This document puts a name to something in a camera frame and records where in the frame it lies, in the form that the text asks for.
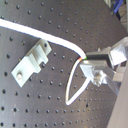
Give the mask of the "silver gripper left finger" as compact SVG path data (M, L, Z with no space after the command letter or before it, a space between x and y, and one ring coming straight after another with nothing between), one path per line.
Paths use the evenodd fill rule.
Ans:
M108 66L81 64L80 65L83 74L91 79L91 82L100 87L102 84L108 85L110 89L115 93L119 93L119 87L113 80L115 72Z

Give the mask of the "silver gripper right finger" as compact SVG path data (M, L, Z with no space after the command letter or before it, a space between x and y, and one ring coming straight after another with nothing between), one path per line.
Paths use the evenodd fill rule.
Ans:
M128 47L107 47L101 51L87 52L88 60L105 60L110 68L128 60Z

